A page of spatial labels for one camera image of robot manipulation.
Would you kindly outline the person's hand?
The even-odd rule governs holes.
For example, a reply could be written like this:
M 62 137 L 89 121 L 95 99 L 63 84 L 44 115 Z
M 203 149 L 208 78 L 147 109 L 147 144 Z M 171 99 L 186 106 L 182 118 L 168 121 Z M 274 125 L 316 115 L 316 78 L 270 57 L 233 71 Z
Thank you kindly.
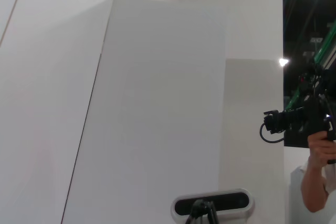
M 335 159 L 335 142 L 328 140 L 327 131 L 320 131 L 308 136 L 310 150 L 309 165 L 322 168 L 328 161 Z

